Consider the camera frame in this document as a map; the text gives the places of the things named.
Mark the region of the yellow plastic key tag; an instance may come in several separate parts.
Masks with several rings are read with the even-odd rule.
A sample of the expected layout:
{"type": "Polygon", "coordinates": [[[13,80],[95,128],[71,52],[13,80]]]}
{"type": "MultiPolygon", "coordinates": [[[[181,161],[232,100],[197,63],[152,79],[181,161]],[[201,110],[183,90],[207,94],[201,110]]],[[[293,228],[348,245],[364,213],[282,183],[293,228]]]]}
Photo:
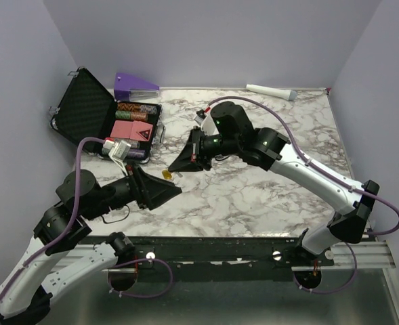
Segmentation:
{"type": "Polygon", "coordinates": [[[163,171],[162,171],[162,175],[163,175],[163,177],[164,177],[165,179],[172,179],[172,178],[173,178],[171,172],[169,172],[168,170],[163,170],[163,171]]]}

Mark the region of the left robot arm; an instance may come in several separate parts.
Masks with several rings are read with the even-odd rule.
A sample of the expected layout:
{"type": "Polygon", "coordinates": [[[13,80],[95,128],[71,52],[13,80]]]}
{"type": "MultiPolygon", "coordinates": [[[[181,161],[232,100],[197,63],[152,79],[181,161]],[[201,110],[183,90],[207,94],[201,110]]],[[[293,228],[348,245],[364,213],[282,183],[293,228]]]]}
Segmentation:
{"type": "Polygon", "coordinates": [[[153,210],[181,194],[170,181],[127,166],[125,176],[100,186],[91,171],[70,173],[57,188],[60,201],[46,210],[25,253],[0,285],[0,324],[38,324],[67,290],[108,267],[126,267],[137,254],[122,232],[109,235],[61,270],[56,264],[91,233],[88,220],[136,202],[153,210]]]}

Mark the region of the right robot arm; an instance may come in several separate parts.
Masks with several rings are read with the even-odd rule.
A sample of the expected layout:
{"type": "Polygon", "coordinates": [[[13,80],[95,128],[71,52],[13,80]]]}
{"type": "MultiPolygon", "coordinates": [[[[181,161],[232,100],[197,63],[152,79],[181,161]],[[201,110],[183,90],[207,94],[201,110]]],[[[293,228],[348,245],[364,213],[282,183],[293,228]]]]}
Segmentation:
{"type": "Polygon", "coordinates": [[[299,237],[293,254],[302,265],[317,260],[339,242],[358,244],[375,203],[379,185],[361,183],[311,160],[295,149],[295,142],[269,127],[255,128],[244,108],[226,101],[211,109],[216,135],[193,128],[169,172],[198,172],[212,168],[216,156],[237,156],[248,165],[286,177],[311,191],[334,210],[327,223],[308,228],[299,237]]]}

